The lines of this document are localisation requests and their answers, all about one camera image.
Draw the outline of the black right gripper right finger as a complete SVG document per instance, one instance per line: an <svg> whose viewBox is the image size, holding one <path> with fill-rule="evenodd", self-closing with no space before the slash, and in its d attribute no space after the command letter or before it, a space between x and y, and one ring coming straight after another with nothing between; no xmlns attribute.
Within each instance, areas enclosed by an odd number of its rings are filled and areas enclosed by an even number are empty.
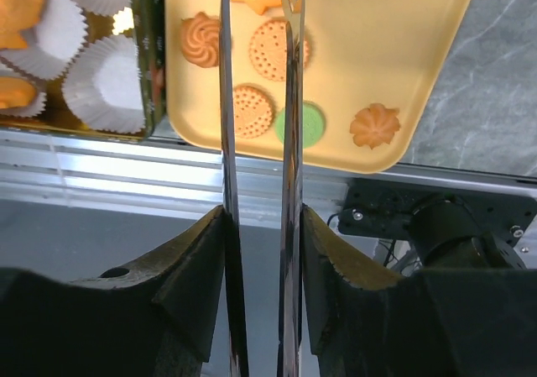
<svg viewBox="0 0 537 377"><path fill-rule="evenodd" d="M533 376L534 270L393 272L309 207L301 239L310 347L323 376Z"/></svg>

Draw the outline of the metal serving tongs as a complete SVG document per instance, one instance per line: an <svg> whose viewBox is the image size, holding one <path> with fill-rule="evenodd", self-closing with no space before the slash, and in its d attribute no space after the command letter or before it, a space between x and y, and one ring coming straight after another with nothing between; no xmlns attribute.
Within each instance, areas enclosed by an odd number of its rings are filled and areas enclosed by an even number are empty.
<svg viewBox="0 0 537 377"><path fill-rule="evenodd" d="M281 0L285 16L286 81L283 189L279 263L277 374L300 375L302 342L303 70L305 0ZM239 237L234 111L232 97L231 0L221 0L219 81L222 189L225 212L225 282L231 376L247 376L248 345Z"/></svg>

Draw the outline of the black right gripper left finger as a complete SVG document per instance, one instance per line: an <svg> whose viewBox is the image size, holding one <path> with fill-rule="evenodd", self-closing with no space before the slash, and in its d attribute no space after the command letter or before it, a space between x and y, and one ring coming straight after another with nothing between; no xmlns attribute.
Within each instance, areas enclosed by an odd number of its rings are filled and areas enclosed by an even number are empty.
<svg viewBox="0 0 537 377"><path fill-rule="evenodd" d="M96 278L1 271L4 376L198 376L222 286L215 207L150 252Z"/></svg>

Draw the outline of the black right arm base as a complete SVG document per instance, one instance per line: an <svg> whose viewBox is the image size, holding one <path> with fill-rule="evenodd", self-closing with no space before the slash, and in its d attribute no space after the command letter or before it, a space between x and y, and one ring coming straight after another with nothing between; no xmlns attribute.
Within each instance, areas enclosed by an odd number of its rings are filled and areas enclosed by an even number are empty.
<svg viewBox="0 0 537 377"><path fill-rule="evenodd" d="M409 242L424 267L522 270L535 216L530 196L354 179L333 217L344 235Z"/></svg>

